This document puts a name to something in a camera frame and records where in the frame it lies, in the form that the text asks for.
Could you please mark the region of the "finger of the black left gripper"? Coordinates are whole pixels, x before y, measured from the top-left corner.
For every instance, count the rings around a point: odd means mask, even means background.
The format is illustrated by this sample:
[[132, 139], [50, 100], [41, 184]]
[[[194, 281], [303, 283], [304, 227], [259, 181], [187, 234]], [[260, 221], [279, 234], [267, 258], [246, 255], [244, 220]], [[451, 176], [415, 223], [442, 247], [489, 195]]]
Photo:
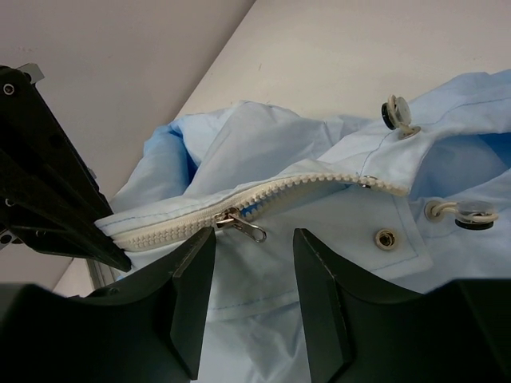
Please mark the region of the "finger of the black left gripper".
[[97, 226], [112, 210], [36, 88], [39, 68], [1, 68], [1, 224], [36, 252], [132, 263]]

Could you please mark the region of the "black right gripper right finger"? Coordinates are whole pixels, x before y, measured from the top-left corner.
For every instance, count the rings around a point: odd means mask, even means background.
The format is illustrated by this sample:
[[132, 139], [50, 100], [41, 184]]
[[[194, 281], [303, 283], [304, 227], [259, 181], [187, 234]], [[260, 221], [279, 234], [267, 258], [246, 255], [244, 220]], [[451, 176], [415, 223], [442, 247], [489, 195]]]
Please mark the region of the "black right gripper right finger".
[[507, 382], [510, 282], [457, 279], [419, 294], [293, 237], [314, 382]]

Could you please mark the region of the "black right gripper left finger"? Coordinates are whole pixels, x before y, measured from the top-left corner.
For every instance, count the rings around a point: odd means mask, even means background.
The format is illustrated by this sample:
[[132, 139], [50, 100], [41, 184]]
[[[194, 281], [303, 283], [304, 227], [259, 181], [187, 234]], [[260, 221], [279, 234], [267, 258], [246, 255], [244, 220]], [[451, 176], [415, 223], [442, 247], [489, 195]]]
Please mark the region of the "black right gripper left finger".
[[206, 227], [84, 298], [2, 285], [2, 381], [196, 380], [215, 254]]

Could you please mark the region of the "light blue zip jacket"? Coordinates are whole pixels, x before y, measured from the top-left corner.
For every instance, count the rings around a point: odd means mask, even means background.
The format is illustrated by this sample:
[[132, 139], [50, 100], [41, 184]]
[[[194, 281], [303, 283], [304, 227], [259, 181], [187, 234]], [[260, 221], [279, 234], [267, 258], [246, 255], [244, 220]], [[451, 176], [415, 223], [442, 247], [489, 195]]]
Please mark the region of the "light blue zip jacket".
[[217, 231], [202, 382], [308, 382], [292, 237], [417, 292], [510, 275], [510, 73], [467, 73], [384, 120], [244, 101], [159, 127], [97, 221], [141, 270]]

